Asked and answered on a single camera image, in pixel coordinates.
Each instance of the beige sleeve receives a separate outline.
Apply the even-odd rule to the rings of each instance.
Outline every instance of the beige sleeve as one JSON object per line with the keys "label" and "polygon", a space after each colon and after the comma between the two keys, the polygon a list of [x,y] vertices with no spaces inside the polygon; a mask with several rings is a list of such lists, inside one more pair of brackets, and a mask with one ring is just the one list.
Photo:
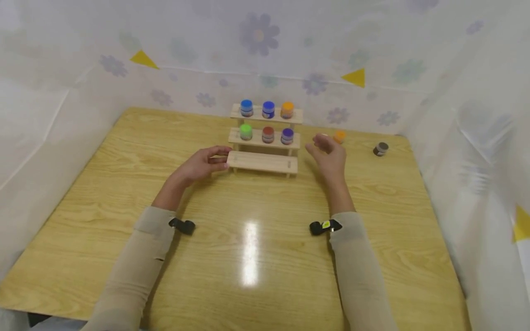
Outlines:
{"label": "beige sleeve", "polygon": [[147,207],[116,260],[92,317],[82,331],[138,331],[174,230],[173,211]]}
{"label": "beige sleeve", "polygon": [[363,220],[355,212],[338,213],[331,218],[342,225],[342,229],[330,233],[330,243],[335,253],[342,308],[351,330],[397,330]]}

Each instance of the yellow pennant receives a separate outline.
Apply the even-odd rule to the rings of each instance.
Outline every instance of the yellow pennant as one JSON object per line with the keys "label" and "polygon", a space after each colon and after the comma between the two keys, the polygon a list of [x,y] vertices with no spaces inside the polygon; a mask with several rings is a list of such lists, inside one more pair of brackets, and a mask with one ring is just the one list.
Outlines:
{"label": "yellow pennant", "polygon": [[147,67],[160,69],[156,66],[156,64],[147,56],[143,50],[139,50],[133,57],[131,57],[131,61],[134,63],[138,63],[139,65],[144,65]]}
{"label": "yellow pennant", "polygon": [[514,242],[530,238],[530,216],[519,205],[515,209]]}
{"label": "yellow pennant", "polygon": [[354,71],[354,72],[349,73],[349,74],[345,74],[341,78],[346,80],[347,82],[350,82],[350,83],[355,84],[357,86],[360,86],[362,88],[364,88],[364,86],[365,86],[365,84],[364,84],[365,83],[364,82],[364,68],[363,69],[359,69],[359,70]]}

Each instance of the white backdrop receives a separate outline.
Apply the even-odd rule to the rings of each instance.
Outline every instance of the white backdrop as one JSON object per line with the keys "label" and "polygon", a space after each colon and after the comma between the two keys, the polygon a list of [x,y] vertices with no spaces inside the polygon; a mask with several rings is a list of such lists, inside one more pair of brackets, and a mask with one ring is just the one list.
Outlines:
{"label": "white backdrop", "polygon": [[[227,116],[271,99],[306,125],[406,135],[474,329],[530,329],[527,13],[525,0],[0,0],[0,280],[127,107]],[[140,50],[156,68],[130,61]],[[341,79],[361,68],[365,88]]]}

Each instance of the wooden table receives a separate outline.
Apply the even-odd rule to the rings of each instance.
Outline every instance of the wooden table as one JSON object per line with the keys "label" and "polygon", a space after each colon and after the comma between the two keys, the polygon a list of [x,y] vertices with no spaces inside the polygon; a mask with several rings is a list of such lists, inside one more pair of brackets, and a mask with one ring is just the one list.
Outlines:
{"label": "wooden table", "polygon": [[[88,319],[144,206],[234,120],[131,108],[107,135],[0,285],[0,307]],[[304,127],[303,142],[331,129]],[[383,157],[372,153],[384,141]],[[468,330],[465,301],[407,139],[347,132],[346,177],[403,330]],[[175,241],[144,324],[155,330],[343,330],[331,252],[309,224],[328,217],[315,164],[239,171],[195,186],[197,229]]]}

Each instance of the wooden shelf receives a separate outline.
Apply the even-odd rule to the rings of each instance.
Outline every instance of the wooden shelf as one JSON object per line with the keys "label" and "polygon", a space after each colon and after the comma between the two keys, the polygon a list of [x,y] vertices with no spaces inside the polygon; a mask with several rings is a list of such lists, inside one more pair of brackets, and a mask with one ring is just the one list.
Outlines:
{"label": "wooden shelf", "polygon": [[239,128],[231,128],[230,135],[228,136],[228,142],[240,145],[249,146],[263,146],[272,148],[283,148],[283,149],[300,149],[300,133],[295,133],[293,137],[293,143],[290,145],[284,145],[281,143],[281,132],[274,132],[274,141],[267,144],[261,140],[261,130],[252,130],[252,139],[243,140],[239,136]]}
{"label": "wooden shelf", "polygon": [[286,120],[280,116],[280,107],[276,107],[274,110],[274,117],[271,119],[266,119],[261,115],[261,107],[260,106],[254,106],[254,115],[251,117],[245,117],[241,115],[240,111],[240,105],[238,103],[234,103],[232,106],[232,111],[230,112],[230,118],[237,119],[237,120],[254,120],[254,121],[264,121],[264,122],[275,122],[275,123],[286,123],[291,124],[291,127],[294,124],[302,124],[304,122],[304,116],[302,109],[295,109],[293,112],[293,117]]}
{"label": "wooden shelf", "polygon": [[294,156],[250,153],[233,150],[228,153],[227,163],[232,168],[297,174],[298,159]]}

